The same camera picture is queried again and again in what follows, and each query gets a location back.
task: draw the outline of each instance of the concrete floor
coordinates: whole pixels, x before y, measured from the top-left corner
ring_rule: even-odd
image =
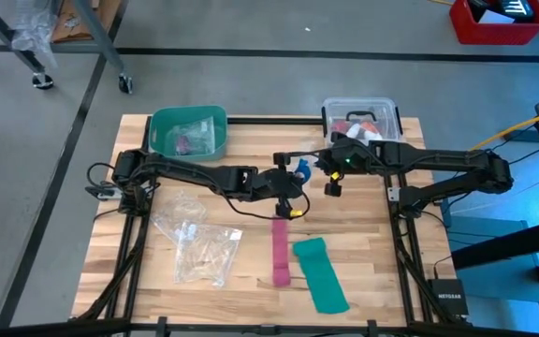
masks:
[[[462,46],[448,7],[424,0],[139,5],[129,4],[117,46],[539,55],[539,36],[527,46]],[[5,18],[13,15],[4,0],[0,11]],[[0,53],[0,306],[96,57],[56,55],[60,67],[50,73],[57,87],[40,92],[29,85],[30,72],[13,54]],[[14,325],[67,319],[97,206],[83,190],[85,170],[109,159],[124,113],[217,104],[231,114],[317,115],[326,97],[387,96],[402,116],[420,118],[428,147],[467,149],[531,118],[539,102],[535,64],[145,55],[124,60],[135,75],[135,93],[120,93],[116,70],[106,66]],[[509,144],[501,153],[517,158],[532,149]],[[539,181],[539,154],[513,169],[514,191]],[[513,193],[471,196],[453,211],[498,202],[463,215],[538,224],[539,185],[506,200]]]

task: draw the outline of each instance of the wooden tabletop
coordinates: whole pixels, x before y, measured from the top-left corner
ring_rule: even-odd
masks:
[[[146,118],[146,115],[123,117],[111,164],[118,152],[140,147]],[[416,118],[401,121],[406,141],[424,148],[419,121]],[[321,148],[322,136],[319,125],[230,125],[226,157],[204,164],[270,169],[271,154]],[[169,322],[177,324],[363,326],[368,319],[375,319],[382,327],[405,326],[384,180],[379,176],[348,175],[342,181],[340,198],[324,195],[327,180],[318,169],[313,171],[311,180],[304,186],[311,199],[311,210],[304,218],[289,223],[288,240],[291,248],[293,242],[311,238],[321,237],[326,241],[330,261],[351,306],[348,312],[323,315],[315,311],[292,252],[292,285],[272,286],[269,220],[234,213],[225,200],[207,188],[161,179],[162,186],[153,199],[153,211],[164,207],[182,189],[205,205],[209,213],[206,224],[242,229],[243,234],[226,285],[217,289],[209,280],[175,284],[176,246],[149,225],[133,321],[154,323],[158,316],[164,315]],[[429,171],[412,171],[407,174],[407,180],[415,186],[432,183]],[[275,200],[235,203],[243,211],[265,215],[272,215],[274,204]],[[102,202],[98,211],[117,206],[115,201]],[[296,200],[293,206],[303,208],[304,201]],[[433,206],[426,210],[441,215]],[[431,276],[433,263],[450,255],[446,234],[442,224],[432,217],[423,216],[415,223],[424,270]],[[83,313],[111,279],[123,227],[124,215],[118,213],[95,222],[72,315]],[[441,277],[455,277],[450,259],[438,264],[438,272]],[[415,319],[420,320],[417,288],[413,279],[409,279]],[[126,284],[120,292],[117,315],[123,312]]]

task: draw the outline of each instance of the pink cloth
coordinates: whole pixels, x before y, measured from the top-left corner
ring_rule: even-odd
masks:
[[[271,242],[273,253],[273,284],[290,286],[288,269],[288,227],[286,220],[273,220],[271,223]]]

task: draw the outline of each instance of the clear plastic container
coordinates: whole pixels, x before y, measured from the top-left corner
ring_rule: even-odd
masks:
[[[328,98],[322,115],[328,146],[332,145],[332,132],[341,132],[366,145],[371,140],[401,140],[399,114],[389,98]]]

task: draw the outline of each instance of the teal cloth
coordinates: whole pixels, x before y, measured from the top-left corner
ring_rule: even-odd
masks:
[[[329,262],[324,239],[311,239],[293,245],[300,268],[307,279],[315,309],[321,314],[339,314],[350,309],[336,273]]]

